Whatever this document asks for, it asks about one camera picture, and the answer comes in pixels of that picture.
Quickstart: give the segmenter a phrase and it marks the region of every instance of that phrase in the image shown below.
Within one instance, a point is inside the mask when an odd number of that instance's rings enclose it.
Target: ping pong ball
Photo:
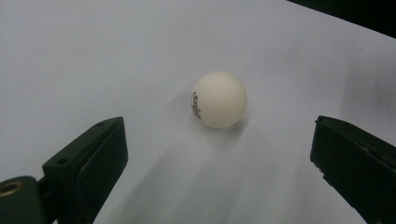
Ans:
[[[211,128],[227,128],[235,124],[242,118],[247,105],[244,84],[226,72],[206,74],[192,88],[192,112]]]

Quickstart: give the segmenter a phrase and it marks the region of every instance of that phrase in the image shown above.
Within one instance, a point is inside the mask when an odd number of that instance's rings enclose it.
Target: white surface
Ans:
[[[243,117],[247,106],[244,84],[227,72],[200,77],[191,91],[192,113],[211,128],[229,128]]]
[[[0,179],[123,116],[130,161],[95,223],[364,223],[309,160],[318,115],[396,145],[396,40],[287,1],[2,1]],[[226,70],[229,130],[190,90]]]

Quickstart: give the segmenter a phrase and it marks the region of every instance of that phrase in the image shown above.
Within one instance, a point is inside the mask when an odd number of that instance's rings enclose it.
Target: screw hole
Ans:
[[[68,159],[60,159],[60,160],[58,160],[58,161],[56,162],[56,164],[58,164],[58,165],[63,165],[63,164],[65,164],[65,163],[67,163],[67,161],[68,161]]]
[[[0,197],[5,197],[20,190],[22,182],[12,182],[0,187]]]

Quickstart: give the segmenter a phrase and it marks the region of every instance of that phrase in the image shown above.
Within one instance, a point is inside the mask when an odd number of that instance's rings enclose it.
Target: black plastic part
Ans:
[[[92,126],[43,165],[58,222],[93,223],[128,161],[123,118]]]
[[[21,176],[0,183],[1,224],[48,224],[35,179]]]
[[[392,0],[289,0],[396,38],[396,2]]]
[[[396,223],[396,147],[350,123],[320,116],[310,157],[367,223]]]

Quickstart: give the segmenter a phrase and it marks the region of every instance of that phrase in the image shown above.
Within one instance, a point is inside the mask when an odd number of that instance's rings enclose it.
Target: white ball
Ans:
[[[225,72],[204,75],[192,88],[192,112],[211,128],[226,128],[235,124],[242,118],[247,105],[244,84]]]

